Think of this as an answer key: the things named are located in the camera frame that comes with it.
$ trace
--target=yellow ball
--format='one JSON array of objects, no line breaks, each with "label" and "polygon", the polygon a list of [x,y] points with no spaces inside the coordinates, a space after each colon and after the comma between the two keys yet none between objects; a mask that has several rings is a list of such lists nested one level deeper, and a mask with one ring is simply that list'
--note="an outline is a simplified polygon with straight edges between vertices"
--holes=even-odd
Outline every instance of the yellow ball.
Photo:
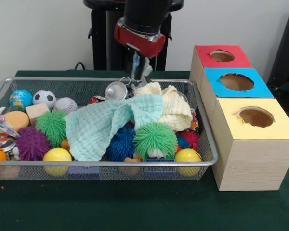
[{"label": "yellow ball", "polygon": [[[182,149],[175,155],[176,162],[201,162],[201,156],[198,152],[191,148]],[[197,175],[201,167],[177,167],[179,174],[185,177],[193,177]]]},{"label": "yellow ball", "polygon": [[[72,161],[72,156],[64,148],[53,148],[45,154],[43,161]],[[69,166],[44,166],[44,169],[48,174],[60,177],[68,172]]]}]

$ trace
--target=light blue cloth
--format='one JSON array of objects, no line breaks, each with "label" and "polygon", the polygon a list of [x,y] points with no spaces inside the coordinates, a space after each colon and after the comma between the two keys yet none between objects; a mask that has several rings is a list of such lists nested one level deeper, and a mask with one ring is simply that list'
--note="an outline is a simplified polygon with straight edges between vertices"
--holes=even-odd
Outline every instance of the light blue cloth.
[{"label": "light blue cloth", "polygon": [[90,104],[69,113],[64,120],[71,154],[78,161],[100,161],[121,127],[130,120],[135,122],[135,130],[157,122],[163,104],[160,95],[143,95]]}]

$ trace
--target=wire mesh basket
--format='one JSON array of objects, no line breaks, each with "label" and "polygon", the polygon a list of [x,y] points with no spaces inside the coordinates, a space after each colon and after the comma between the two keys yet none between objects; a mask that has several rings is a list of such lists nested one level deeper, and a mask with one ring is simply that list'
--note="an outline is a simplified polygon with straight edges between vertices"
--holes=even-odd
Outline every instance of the wire mesh basket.
[{"label": "wire mesh basket", "polygon": [[[57,98],[70,97],[79,107],[86,106],[94,95],[104,96],[106,87],[119,79],[65,78],[65,77],[13,77],[0,83],[0,107],[4,113],[11,110],[9,97],[15,90],[27,90],[32,95],[49,90]],[[199,180],[207,168],[217,161],[214,139],[206,118],[197,87],[189,80],[156,79],[162,89],[173,85],[196,109],[199,121],[197,151],[202,162],[99,162],[61,161],[0,161],[0,180]]]}]

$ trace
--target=black cable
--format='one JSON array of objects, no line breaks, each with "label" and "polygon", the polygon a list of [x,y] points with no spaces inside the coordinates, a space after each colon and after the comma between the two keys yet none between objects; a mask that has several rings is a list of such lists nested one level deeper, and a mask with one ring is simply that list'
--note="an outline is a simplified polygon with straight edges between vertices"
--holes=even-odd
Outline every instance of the black cable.
[{"label": "black cable", "polygon": [[85,65],[82,62],[78,62],[74,68],[74,70],[77,70],[78,66],[81,65],[82,69],[85,70]]}]

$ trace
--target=white wall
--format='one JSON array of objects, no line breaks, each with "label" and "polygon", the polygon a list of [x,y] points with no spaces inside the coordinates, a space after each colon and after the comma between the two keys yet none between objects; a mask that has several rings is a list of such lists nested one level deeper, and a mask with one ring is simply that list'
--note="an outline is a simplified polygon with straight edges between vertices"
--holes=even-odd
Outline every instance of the white wall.
[{"label": "white wall", "polygon": [[[0,79],[17,70],[92,64],[91,10],[82,0],[0,0]],[[167,70],[189,70],[197,44],[239,44],[267,79],[289,0],[185,0],[173,13]]]},{"label": "white wall", "polygon": [[91,10],[82,0],[0,0],[0,79],[17,70],[93,68]]},{"label": "white wall", "polygon": [[238,44],[268,80],[289,16],[289,0],[185,0],[172,14],[168,70],[189,70],[194,44]]}]

